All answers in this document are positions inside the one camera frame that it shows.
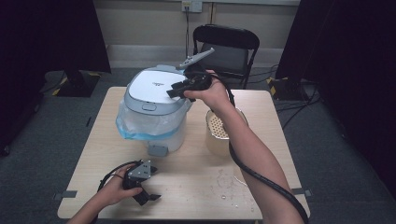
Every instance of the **electrical outlet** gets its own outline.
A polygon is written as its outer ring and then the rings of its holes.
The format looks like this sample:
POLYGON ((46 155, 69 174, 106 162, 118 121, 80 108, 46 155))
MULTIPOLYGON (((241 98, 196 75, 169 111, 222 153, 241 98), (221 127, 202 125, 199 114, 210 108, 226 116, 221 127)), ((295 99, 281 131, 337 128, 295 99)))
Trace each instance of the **electrical outlet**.
POLYGON ((186 11, 186 8, 192 12, 192 1, 181 1, 181 11, 186 11))

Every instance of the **white wall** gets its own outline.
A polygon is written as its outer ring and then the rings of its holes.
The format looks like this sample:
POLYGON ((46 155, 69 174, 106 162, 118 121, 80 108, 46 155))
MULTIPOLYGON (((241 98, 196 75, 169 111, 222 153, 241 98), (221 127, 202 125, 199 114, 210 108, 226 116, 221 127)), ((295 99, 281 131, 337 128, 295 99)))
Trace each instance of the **white wall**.
MULTIPOLYGON (((94 1, 108 45, 185 46, 186 15, 174 1, 94 1)), ((297 6, 216 3, 213 22, 254 32, 262 49, 283 49, 297 6)), ((190 13, 190 36, 210 22, 211 3, 202 13, 190 13)))

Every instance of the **black chair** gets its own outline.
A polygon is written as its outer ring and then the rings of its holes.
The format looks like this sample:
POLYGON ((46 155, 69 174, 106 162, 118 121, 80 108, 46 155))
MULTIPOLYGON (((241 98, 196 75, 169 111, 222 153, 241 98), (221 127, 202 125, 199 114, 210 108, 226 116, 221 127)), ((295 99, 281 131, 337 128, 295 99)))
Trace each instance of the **black chair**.
POLYGON ((192 37, 193 54, 210 48, 215 50, 200 61, 204 69, 214 70, 221 77, 241 79, 241 83, 244 82, 243 89, 247 87, 251 66, 260 45, 255 34, 245 29, 207 24, 197 27, 192 37), (203 44, 200 51, 198 42, 203 44))

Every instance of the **human arm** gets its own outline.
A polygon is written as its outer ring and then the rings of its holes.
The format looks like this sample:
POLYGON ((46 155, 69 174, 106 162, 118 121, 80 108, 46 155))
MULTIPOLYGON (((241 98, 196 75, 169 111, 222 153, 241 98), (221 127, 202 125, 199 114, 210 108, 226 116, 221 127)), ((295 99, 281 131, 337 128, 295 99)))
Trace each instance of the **human arm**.
POLYGON ((122 188, 122 178, 130 167, 131 165, 123 166, 116 171, 103 188, 93 195, 67 223, 91 223, 105 207, 142 192, 142 188, 122 188))
MULTIPOLYGON (((206 91, 185 91, 189 98, 201 99, 219 117, 230 137, 238 159, 255 172, 277 183, 290 192, 290 187, 275 156, 261 139, 247 126, 229 102, 222 84, 213 79, 206 91)), ((262 211, 264 223, 303 223, 294 206, 282 195, 251 175, 242 172, 247 185, 262 211)))

